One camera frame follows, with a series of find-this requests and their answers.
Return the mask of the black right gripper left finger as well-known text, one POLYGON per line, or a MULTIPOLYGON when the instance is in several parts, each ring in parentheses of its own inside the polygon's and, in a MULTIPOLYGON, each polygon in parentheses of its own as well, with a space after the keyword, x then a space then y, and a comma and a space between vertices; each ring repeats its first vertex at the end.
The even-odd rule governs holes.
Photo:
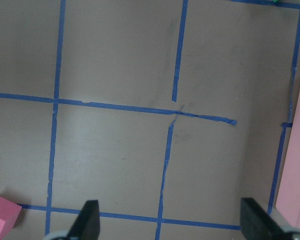
POLYGON ((101 231, 98 200, 87 200, 70 228, 68 240, 97 240, 101 231))

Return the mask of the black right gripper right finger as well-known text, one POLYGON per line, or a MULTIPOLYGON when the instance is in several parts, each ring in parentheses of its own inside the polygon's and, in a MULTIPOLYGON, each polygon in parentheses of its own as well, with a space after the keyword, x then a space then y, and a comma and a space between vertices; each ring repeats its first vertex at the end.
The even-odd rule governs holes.
POLYGON ((240 200, 240 229, 246 240, 289 240, 284 230, 251 197, 240 200))

